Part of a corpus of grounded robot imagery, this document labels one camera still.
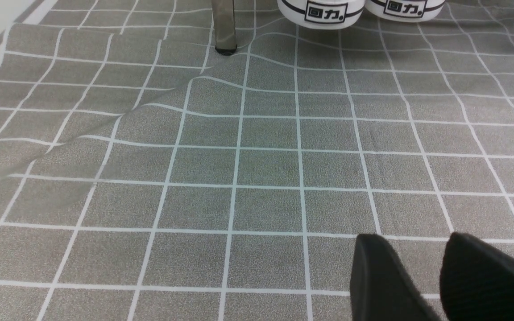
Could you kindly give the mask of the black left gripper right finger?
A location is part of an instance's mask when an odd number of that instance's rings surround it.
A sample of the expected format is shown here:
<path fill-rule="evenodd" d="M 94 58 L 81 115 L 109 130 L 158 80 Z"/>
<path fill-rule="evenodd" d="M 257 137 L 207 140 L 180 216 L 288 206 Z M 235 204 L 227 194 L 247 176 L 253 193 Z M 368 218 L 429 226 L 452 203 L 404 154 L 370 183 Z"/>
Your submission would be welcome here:
<path fill-rule="evenodd" d="M 514 321 L 514 258 L 453 232 L 440 270 L 440 300 L 450 321 Z"/>

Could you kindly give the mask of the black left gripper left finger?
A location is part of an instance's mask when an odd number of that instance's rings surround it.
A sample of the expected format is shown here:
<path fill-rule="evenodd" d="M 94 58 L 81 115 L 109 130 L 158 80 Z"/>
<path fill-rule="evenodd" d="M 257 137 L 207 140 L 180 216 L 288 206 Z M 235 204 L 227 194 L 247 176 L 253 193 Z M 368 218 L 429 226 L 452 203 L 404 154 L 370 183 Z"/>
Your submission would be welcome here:
<path fill-rule="evenodd" d="M 349 295 L 354 321 L 440 320 L 380 235 L 356 237 Z"/>

